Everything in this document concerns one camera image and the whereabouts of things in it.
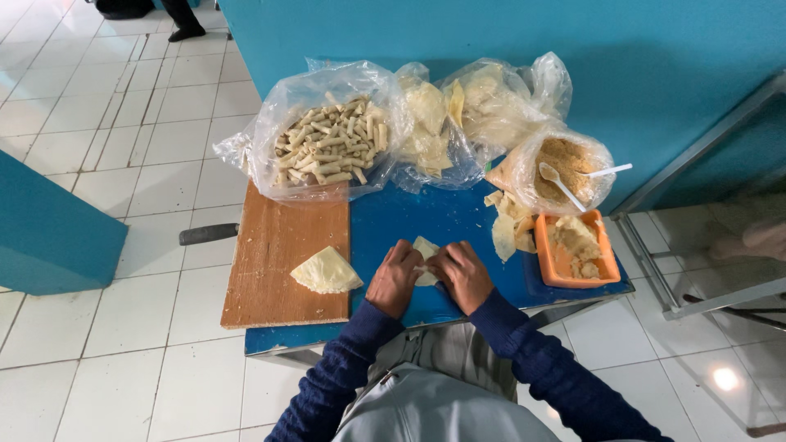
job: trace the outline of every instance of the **black handle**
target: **black handle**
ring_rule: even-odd
[[[238,223],[227,223],[184,230],[180,232],[180,245],[201,244],[231,238],[237,236],[240,226]]]

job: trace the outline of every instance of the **sleeve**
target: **sleeve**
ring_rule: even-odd
[[[338,338],[325,345],[322,359],[300,379],[300,393],[265,441],[331,440],[355,389],[368,383],[377,350],[402,331],[399,321],[363,300]]]
[[[530,385],[583,442],[645,440],[673,442],[661,435],[616,391],[573,359],[560,340],[537,331],[537,324],[513,307],[497,289],[470,316],[498,356],[513,361],[513,375]]]

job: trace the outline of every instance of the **clear plastic bag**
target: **clear plastic bag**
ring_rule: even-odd
[[[462,127],[482,163],[510,152],[541,127],[563,126],[573,90],[567,69],[551,52],[530,68],[481,58],[438,84],[447,94],[455,80],[465,94]]]
[[[393,72],[369,61],[326,63],[307,60],[309,72],[280,80],[265,98],[256,120],[240,134],[213,146],[226,163],[243,170],[266,197],[280,202],[350,201],[382,190],[397,159],[397,149],[412,131],[412,119]],[[278,137],[299,121],[309,109],[348,103],[366,95],[380,110],[387,125],[387,149],[363,170],[366,184],[358,181],[317,184],[274,184],[279,161]]]
[[[523,144],[512,150],[496,168],[486,173],[486,180],[500,189],[513,192],[524,205],[532,208],[535,213],[580,215],[581,212],[567,200],[567,197],[556,186],[552,183],[546,183],[548,188],[545,188],[545,181],[540,177],[538,154],[541,153],[544,142],[551,138],[564,140],[575,146],[575,148],[572,146],[570,149],[576,149],[578,150],[577,153],[580,153],[582,158],[580,164],[584,168],[582,173],[601,171],[614,167],[614,159],[611,153],[608,152],[603,143],[595,138],[571,131],[567,127],[545,126],[530,136]],[[545,160],[544,157],[541,160],[557,169],[560,168],[552,160]],[[575,177],[581,179],[582,184],[574,194],[586,206],[587,210],[592,210],[608,196],[616,176],[616,174],[612,173],[596,178],[587,178],[586,181],[581,179],[581,177]],[[570,177],[561,176],[561,179],[563,182],[566,182]],[[560,201],[543,196],[543,190],[548,190],[551,192],[551,195],[559,197]]]
[[[483,178],[483,165],[448,114],[449,99],[428,82],[428,68],[407,63],[395,74],[413,117],[413,130],[399,149],[393,182],[411,193],[420,192],[424,184],[445,190],[475,185]]]

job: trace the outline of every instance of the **black shoe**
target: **black shoe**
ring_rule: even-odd
[[[180,40],[190,39],[191,37],[201,37],[205,34],[207,34],[207,32],[205,32],[204,28],[201,26],[199,29],[178,29],[169,36],[169,42],[179,42]]]

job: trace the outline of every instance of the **plastic spoon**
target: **plastic spoon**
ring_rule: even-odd
[[[582,211],[582,213],[587,211],[586,207],[584,207],[584,205],[578,200],[578,198],[576,198],[576,196],[573,193],[571,193],[571,191],[568,190],[567,187],[565,187],[562,181],[560,181],[560,173],[556,171],[555,168],[549,166],[546,163],[540,163],[538,165],[538,168],[540,169],[541,176],[543,177],[543,179],[547,179],[550,182],[556,184],[556,186],[559,187],[560,190],[562,190],[562,192],[566,194],[568,198],[571,199],[571,202],[575,204],[576,207],[578,207],[578,209]]]
[[[581,175],[584,175],[587,178],[595,178],[596,176],[613,174],[614,172],[619,172],[619,171],[626,171],[632,167],[633,165],[631,163],[628,163],[628,164],[623,164],[622,166],[617,166],[615,168],[604,169],[602,171],[591,172],[588,174],[581,174]]]

